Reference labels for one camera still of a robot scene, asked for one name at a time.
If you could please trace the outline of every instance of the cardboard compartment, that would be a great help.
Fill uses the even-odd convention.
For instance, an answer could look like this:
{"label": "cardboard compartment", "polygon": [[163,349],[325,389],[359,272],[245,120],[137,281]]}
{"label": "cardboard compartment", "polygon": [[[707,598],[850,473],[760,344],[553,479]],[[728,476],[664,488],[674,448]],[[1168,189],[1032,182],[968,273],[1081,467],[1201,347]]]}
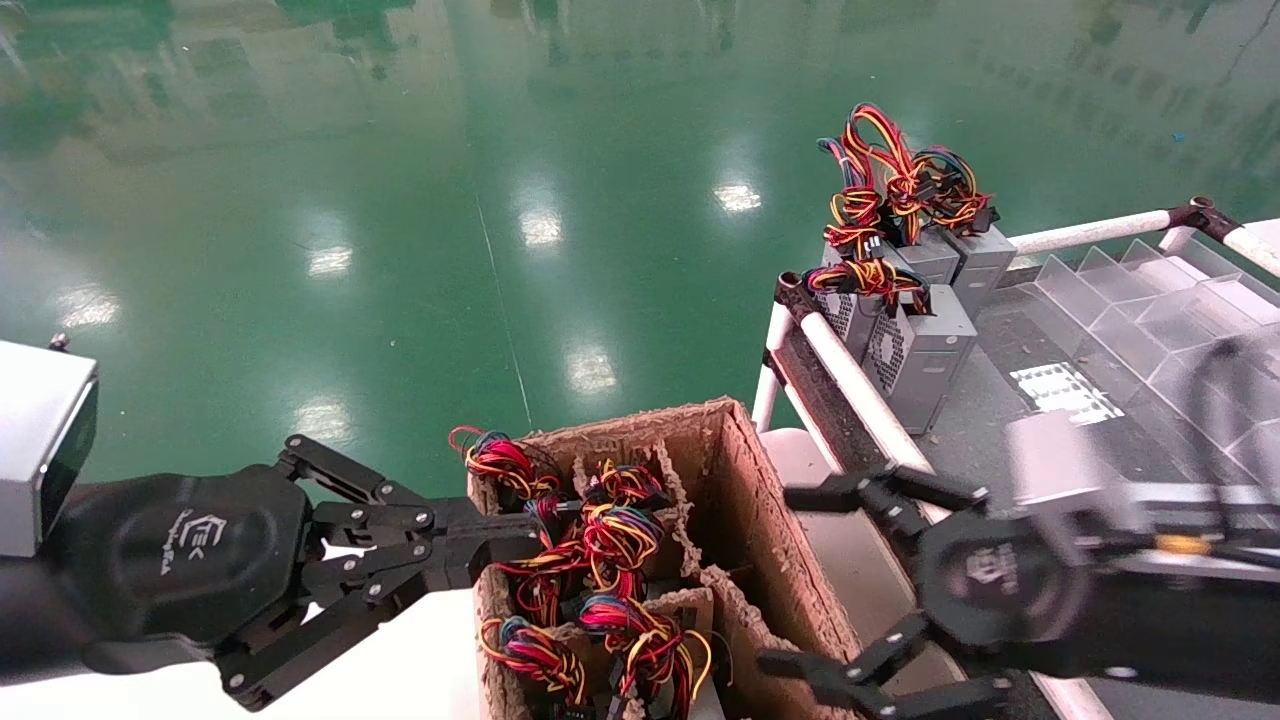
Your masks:
{"label": "cardboard compartment", "polygon": [[[781,483],[741,404],[719,398],[536,433],[521,442],[536,445],[562,468],[573,466],[576,483],[605,457],[657,462],[676,502],[664,512],[675,516],[668,529],[681,551],[678,575],[695,592],[710,591],[714,629],[732,653],[732,687],[717,685],[726,717],[852,717],[815,706],[803,683],[768,678],[755,667],[756,655],[767,648],[849,660],[859,643],[804,530],[782,502]],[[476,486],[468,482],[472,500],[493,511],[494,496]],[[509,614],[506,584],[490,573],[476,594],[477,623]],[[488,717],[531,717],[527,707],[518,707],[524,696],[515,678],[488,667],[483,656],[481,687]]]}

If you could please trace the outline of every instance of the power supply fan grille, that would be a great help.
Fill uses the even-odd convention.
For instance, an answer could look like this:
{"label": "power supply fan grille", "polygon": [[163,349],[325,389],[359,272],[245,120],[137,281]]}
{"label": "power supply fan grille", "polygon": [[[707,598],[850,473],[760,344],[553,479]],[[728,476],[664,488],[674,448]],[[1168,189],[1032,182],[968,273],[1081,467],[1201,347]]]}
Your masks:
{"label": "power supply fan grille", "polygon": [[819,306],[827,323],[831,324],[831,329],[836,331],[836,336],[847,338],[849,325],[852,324],[854,311],[858,307],[854,297],[840,292],[823,295]]}
{"label": "power supply fan grille", "polygon": [[902,328],[899,327],[897,319],[888,315],[881,315],[876,319],[868,351],[881,387],[884,388],[884,392],[893,392],[897,374],[902,372],[902,363],[906,360],[906,338],[902,337]]}

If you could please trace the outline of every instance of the power supply unit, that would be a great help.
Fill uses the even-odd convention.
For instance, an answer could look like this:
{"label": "power supply unit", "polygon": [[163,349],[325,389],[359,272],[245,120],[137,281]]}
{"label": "power supply unit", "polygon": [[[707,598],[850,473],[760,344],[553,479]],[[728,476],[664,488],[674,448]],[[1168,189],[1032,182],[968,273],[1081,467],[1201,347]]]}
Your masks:
{"label": "power supply unit", "polygon": [[960,265],[951,279],[951,287],[955,288],[965,313],[970,318],[977,318],[991,292],[996,290],[1000,277],[1014,261],[1018,250],[1005,240],[1005,233],[996,225],[991,225],[987,232],[968,237],[956,237],[937,225],[928,228],[927,232],[941,237],[960,254]]}
{"label": "power supply unit", "polygon": [[920,231],[915,245],[899,247],[897,254],[906,260],[915,274],[929,281],[929,284],[951,284],[960,265],[960,254],[937,232],[940,228],[927,227]]}
{"label": "power supply unit", "polygon": [[[893,266],[915,270],[914,266],[902,260],[897,250],[883,246],[884,259]],[[835,265],[840,263],[840,254],[831,246],[822,252],[822,264]],[[865,297],[860,295],[847,295],[833,292],[818,296],[818,306],[831,324],[831,329],[845,341],[845,347],[854,360],[861,363],[867,354],[867,340],[870,337],[876,318],[884,314],[884,299],[879,296]]]}
{"label": "power supply unit", "polygon": [[879,314],[863,369],[910,434],[933,428],[951,383],[978,341],[969,314],[947,286],[931,288],[933,315]]}

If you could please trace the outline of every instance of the green epoxy floor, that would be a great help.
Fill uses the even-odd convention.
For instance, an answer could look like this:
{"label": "green epoxy floor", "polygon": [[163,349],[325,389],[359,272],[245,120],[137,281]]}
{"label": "green epoxy floor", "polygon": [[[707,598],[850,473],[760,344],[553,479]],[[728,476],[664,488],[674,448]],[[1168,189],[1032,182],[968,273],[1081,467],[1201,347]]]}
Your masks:
{"label": "green epoxy floor", "polygon": [[858,101],[1009,233],[1280,215],[1277,4],[4,3],[0,337],[101,360],[95,479],[303,430],[461,492],[454,424],[749,401]]}

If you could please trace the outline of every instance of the wire bundle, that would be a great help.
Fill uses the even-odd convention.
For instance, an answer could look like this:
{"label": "wire bundle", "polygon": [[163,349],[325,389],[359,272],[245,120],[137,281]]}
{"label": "wire bundle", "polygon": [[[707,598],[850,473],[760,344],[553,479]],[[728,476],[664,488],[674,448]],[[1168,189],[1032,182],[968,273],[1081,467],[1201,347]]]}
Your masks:
{"label": "wire bundle", "polygon": [[660,510],[671,505],[662,480],[644,465],[614,465],[604,460],[586,491],[588,502]]}
{"label": "wire bundle", "polygon": [[900,292],[910,292],[913,309],[928,315],[929,283],[911,270],[899,268],[883,258],[845,260],[827,268],[815,268],[804,274],[805,287],[814,295],[832,292],[882,296],[890,314],[897,307]]}
{"label": "wire bundle", "polygon": [[[466,434],[476,437],[465,442],[461,438]],[[462,454],[468,473],[508,488],[520,501],[541,497],[561,487],[559,473],[550,457],[517,445],[504,433],[461,425],[449,433],[449,446]]]}
{"label": "wire bundle", "polygon": [[925,205],[925,213],[934,223],[960,236],[986,232],[991,227],[995,213],[989,208],[992,195],[978,192],[978,178],[969,163],[941,145],[920,150],[915,159],[938,188]]}
{"label": "wire bundle", "polygon": [[818,140],[818,147],[829,152],[840,164],[844,190],[831,196],[831,215],[836,223],[822,236],[842,256],[855,260],[870,258],[869,245],[878,241],[879,193],[872,179],[872,167],[865,155],[850,155],[833,137]]}
{"label": "wire bundle", "polygon": [[[689,717],[689,708],[710,673],[712,648],[701,633],[682,630],[669,618],[649,612],[635,600],[609,594],[588,600],[579,624],[588,633],[603,637],[605,650],[622,662],[618,694],[635,687],[643,697],[653,698],[660,685],[673,682],[671,717]],[[686,639],[707,650],[701,673],[695,673]]]}
{"label": "wire bundle", "polygon": [[640,568],[657,555],[662,524],[646,510],[596,505],[584,514],[582,555],[596,592],[622,598],[644,597]]}
{"label": "wire bundle", "polygon": [[[498,643],[489,643],[488,635],[498,628]],[[512,673],[547,685],[552,693],[563,693],[568,705],[586,703],[586,673],[573,652],[524,618],[500,620],[490,618],[480,625],[480,647],[494,662]]]}
{"label": "wire bundle", "polygon": [[[879,143],[869,142],[859,133],[858,124],[861,122],[876,129]],[[937,186],[924,172],[923,160],[911,155],[902,131],[879,108],[864,102],[849,114],[841,145],[850,156],[864,158],[868,167],[874,160],[884,168],[887,208],[899,219],[902,242],[915,245],[920,237],[920,213],[937,193]]]}
{"label": "wire bundle", "polygon": [[561,623],[561,596],[572,574],[589,568],[580,529],[529,560],[498,565],[521,578],[516,585],[516,605],[544,628]]}

